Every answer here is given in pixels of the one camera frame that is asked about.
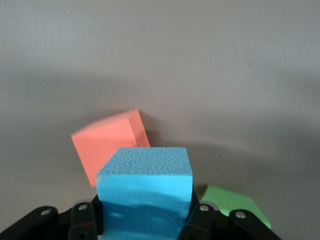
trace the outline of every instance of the foam cube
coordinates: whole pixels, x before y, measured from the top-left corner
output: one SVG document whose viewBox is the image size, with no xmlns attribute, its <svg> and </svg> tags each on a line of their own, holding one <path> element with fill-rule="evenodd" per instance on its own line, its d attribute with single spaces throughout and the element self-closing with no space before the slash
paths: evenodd
<svg viewBox="0 0 320 240">
<path fill-rule="evenodd" d="M 150 147 L 138 109 L 95 121 L 71 138 L 92 187 L 97 172 L 120 147 Z"/>
<path fill-rule="evenodd" d="M 103 240 L 178 238 L 193 190 L 185 148 L 119 148 L 96 181 L 103 210 Z"/>
</svg>

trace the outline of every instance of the blue cube front face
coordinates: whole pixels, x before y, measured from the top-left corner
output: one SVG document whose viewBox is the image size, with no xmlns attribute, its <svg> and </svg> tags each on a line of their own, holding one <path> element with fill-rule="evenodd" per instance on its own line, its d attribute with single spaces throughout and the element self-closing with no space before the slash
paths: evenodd
<svg viewBox="0 0 320 240">
<path fill-rule="evenodd" d="M 192 186 L 185 148 L 120 148 L 97 174 L 102 239 L 176 239 Z"/>
</svg>

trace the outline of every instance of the metal screw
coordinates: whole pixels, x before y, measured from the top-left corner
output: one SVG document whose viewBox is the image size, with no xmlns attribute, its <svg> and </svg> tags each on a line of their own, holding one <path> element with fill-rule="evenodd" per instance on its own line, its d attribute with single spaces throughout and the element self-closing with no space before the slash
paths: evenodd
<svg viewBox="0 0 320 240">
<path fill-rule="evenodd" d="M 242 211 L 237 211 L 237 212 L 235 213 L 235 215 L 236 215 L 236 217 L 239 218 L 239 219 L 245 219 L 245 218 L 246 218 L 245 213 L 242 212 Z"/>
<path fill-rule="evenodd" d="M 87 204 L 83 204 L 79 207 L 79 210 L 85 210 L 88 207 Z"/>
<path fill-rule="evenodd" d="M 50 212 L 51 212 L 51 208 L 48 208 L 47 210 L 43 210 L 43 211 L 41 212 L 41 216 L 47 215 L 47 214 L 49 214 Z"/>
<path fill-rule="evenodd" d="M 207 205 L 201 205 L 201 206 L 200 206 L 200 210 L 201 210 L 202 212 L 208 212 L 208 211 L 209 211 L 209 207 L 208 207 Z"/>
</svg>

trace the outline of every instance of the robotic hand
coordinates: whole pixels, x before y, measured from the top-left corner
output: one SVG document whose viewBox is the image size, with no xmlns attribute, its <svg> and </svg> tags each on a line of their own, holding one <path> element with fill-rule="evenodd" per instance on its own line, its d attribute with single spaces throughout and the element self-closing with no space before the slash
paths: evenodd
<svg viewBox="0 0 320 240">
<path fill-rule="evenodd" d="M 36 208 L 0 233 L 0 240 L 97 240 L 103 232 L 102 203 L 96 196 L 91 202 L 79 203 L 60 214 L 52 206 Z M 189 216 L 178 240 L 280 238 L 252 212 L 238 209 L 227 217 L 212 204 L 201 203 L 193 191 Z"/>
</svg>

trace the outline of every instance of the textured foam surface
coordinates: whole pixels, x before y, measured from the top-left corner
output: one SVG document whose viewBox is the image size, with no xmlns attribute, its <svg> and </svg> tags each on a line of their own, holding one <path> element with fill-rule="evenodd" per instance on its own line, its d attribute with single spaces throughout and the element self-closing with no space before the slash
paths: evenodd
<svg viewBox="0 0 320 240">
<path fill-rule="evenodd" d="M 271 223 L 267 217 L 247 195 L 226 190 L 222 187 L 209 185 L 205 190 L 202 200 L 217 204 L 220 208 L 220 212 L 226 216 L 229 216 L 229 213 L 236 209 L 248 210 L 256 215 L 268 228 L 271 229 Z"/>
<path fill-rule="evenodd" d="M 178 147 L 122 147 L 99 174 L 192 175 L 187 150 Z"/>
<path fill-rule="evenodd" d="M 177 239 L 193 187 L 185 148 L 120 148 L 96 181 L 103 206 L 103 240 Z"/>
<path fill-rule="evenodd" d="M 71 138 L 92 187 L 97 172 L 120 147 L 150 147 L 138 109 L 93 122 Z"/>
</svg>

